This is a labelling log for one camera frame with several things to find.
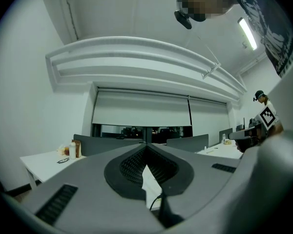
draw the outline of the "black cable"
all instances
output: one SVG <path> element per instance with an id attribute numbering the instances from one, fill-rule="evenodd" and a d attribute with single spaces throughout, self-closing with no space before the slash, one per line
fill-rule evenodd
<path id="1" fill-rule="evenodd" d="M 155 200 L 153 201 L 153 203 L 151 204 L 150 211 L 151 211 L 152 206 L 153 206 L 153 204 L 155 203 L 155 201 L 158 200 L 158 199 L 161 198 L 161 197 L 162 197 L 162 194 L 160 194 L 159 196 L 156 197 L 156 199 L 155 199 Z"/>

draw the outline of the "fluorescent light fixture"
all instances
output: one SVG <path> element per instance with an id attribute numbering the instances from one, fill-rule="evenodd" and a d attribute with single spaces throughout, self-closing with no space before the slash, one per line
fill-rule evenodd
<path id="1" fill-rule="evenodd" d="M 255 39 L 254 39 L 254 36 L 248 26 L 248 24 L 246 23 L 245 19 L 244 18 L 240 18 L 239 21 L 238 21 L 238 24 L 242 27 L 244 33 L 246 34 L 246 36 L 248 37 L 249 39 L 249 42 L 252 46 L 252 49 L 255 50 L 257 49 L 257 44 L 255 42 Z"/>

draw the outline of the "white wall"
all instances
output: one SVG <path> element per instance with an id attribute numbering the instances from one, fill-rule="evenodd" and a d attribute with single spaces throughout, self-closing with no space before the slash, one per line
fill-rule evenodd
<path id="1" fill-rule="evenodd" d="M 239 121 L 243 122 L 245 117 L 246 127 L 249 125 L 250 118 L 256 116 L 264 105 L 258 101 L 253 102 L 253 97 L 257 90 L 262 90 L 266 95 L 280 81 L 272 63 L 268 58 L 263 59 L 255 67 L 242 74 L 242 79 L 247 88 L 247 92 L 240 99 Z"/>
<path id="2" fill-rule="evenodd" d="M 235 132 L 236 127 L 243 124 L 243 121 L 240 119 L 239 105 L 227 102 L 227 112 L 229 117 L 229 126 Z"/>
<path id="3" fill-rule="evenodd" d="M 45 54 L 62 45 L 43 0 L 17 0 L 0 22 L 0 180 L 7 190 L 29 182 L 21 156 L 56 150 L 82 133 L 84 91 L 53 93 L 46 70 Z"/>
<path id="4" fill-rule="evenodd" d="M 93 109 L 94 109 L 96 97 L 97 97 L 97 87 L 93 83 L 88 84 L 85 88 L 85 92 L 83 95 L 84 118 L 83 118 L 83 126 L 82 126 L 82 135 L 84 136 L 90 136 L 91 134 Z"/>

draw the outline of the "dark shirt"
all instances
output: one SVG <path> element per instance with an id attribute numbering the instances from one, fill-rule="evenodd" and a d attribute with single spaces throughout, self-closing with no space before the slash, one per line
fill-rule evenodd
<path id="1" fill-rule="evenodd" d="M 261 43 L 277 74 L 282 77 L 293 62 L 293 27 L 275 0 L 237 0 L 249 16 L 249 25 L 261 36 Z"/>

